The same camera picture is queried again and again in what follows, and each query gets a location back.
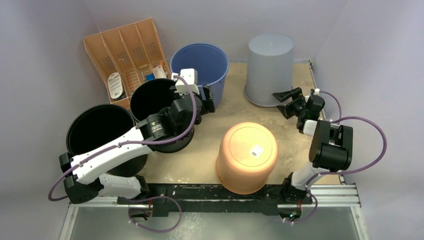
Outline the blue plastic bucket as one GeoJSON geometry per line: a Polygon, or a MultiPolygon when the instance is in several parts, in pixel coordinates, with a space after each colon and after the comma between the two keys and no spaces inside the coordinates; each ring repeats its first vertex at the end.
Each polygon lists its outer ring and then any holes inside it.
{"type": "Polygon", "coordinates": [[[174,73],[182,69],[195,69],[198,85],[209,85],[214,105],[221,104],[225,80],[229,71],[229,59],[219,47],[208,43],[192,43],[179,49],[170,60],[174,73]]]}

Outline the grey plastic bucket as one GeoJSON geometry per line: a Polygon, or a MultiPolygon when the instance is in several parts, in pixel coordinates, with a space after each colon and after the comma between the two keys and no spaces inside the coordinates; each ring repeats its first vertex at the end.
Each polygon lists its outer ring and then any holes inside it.
{"type": "Polygon", "coordinates": [[[273,94],[292,89],[293,39],[283,33],[262,33],[249,41],[248,49],[244,88],[247,99],[266,108],[279,105],[273,94]]]}

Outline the orange plastic bucket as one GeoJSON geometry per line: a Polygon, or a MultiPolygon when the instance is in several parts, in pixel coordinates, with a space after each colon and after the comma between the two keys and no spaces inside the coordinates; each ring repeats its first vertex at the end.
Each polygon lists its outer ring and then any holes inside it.
{"type": "Polygon", "coordinates": [[[255,122],[242,122],[223,136],[215,172],[229,191],[253,194],[266,184],[278,155],[277,140],[268,128],[255,122]]]}

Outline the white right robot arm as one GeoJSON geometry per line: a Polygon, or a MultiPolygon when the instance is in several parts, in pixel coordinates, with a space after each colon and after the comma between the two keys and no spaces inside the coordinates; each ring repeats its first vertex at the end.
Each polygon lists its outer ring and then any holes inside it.
{"type": "Polygon", "coordinates": [[[273,97],[280,102],[277,109],[286,118],[297,118],[299,133],[312,138],[308,163],[290,173],[282,183],[280,196],[288,204],[296,203],[307,195],[307,187],[314,184],[322,174],[347,170],[353,155],[353,128],[321,120],[321,111],[326,102],[318,88],[304,96],[300,87],[289,91],[275,92],[273,97]]]}

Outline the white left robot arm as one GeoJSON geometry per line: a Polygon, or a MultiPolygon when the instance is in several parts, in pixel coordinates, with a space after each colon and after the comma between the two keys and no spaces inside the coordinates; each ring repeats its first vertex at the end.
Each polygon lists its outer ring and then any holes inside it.
{"type": "Polygon", "coordinates": [[[98,196],[124,197],[138,205],[149,191],[138,172],[152,152],[175,153],[192,140],[202,115],[216,110],[208,84],[159,78],[141,85],[130,110],[102,104],[80,114],[59,156],[66,198],[73,204],[98,196]]]}

